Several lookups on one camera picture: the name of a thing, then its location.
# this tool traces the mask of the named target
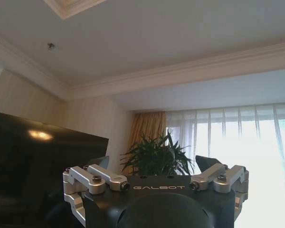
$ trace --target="television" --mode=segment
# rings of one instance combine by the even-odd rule
[[[62,173],[104,157],[108,139],[0,113],[0,227],[82,227]]]

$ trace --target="green leaves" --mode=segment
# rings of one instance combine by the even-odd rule
[[[142,142],[135,143],[124,155],[130,159],[122,163],[123,170],[134,167],[132,174],[138,175],[190,175],[191,159],[187,158],[178,142],[173,144],[171,134],[159,135],[156,139],[142,135]]]

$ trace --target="recessed ceiling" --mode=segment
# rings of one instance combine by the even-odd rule
[[[285,70],[111,96],[131,111],[170,111],[285,102]]]
[[[105,0],[43,0],[61,19],[69,18]]]
[[[285,41],[285,0],[107,0],[66,20],[0,0],[0,36],[76,86]]]

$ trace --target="crown molding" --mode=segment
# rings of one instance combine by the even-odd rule
[[[71,87],[71,97],[113,95],[280,69],[285,69],[285,43],[100,79]]]
[[[69,86],[16,47],[0,37],[0,62],[3,68],[15,71],[29,81],[61,99],[69,99]]]
[[[62,20],[78,14],[105,0],[43,0]]]
[[[107,77],[78,86],[58,80],[1,37],[0,63],[60,99],[74,100],[285,69],[285,43]]]

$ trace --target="wall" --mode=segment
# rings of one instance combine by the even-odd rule
[[[108,169],[120,173],[120,154],[127,150],[133,114],[108,97],[70,101],[65,103],[63,112],[61,121],[64,127],[109,138]]]
[[[63,102],[19,75],[0,75],[0,112],[57,125]]]
[[[64,102],[7,70],[0,75],[0,112],[109,138],[109,169],[120,172],[132,113],[108,97]]]

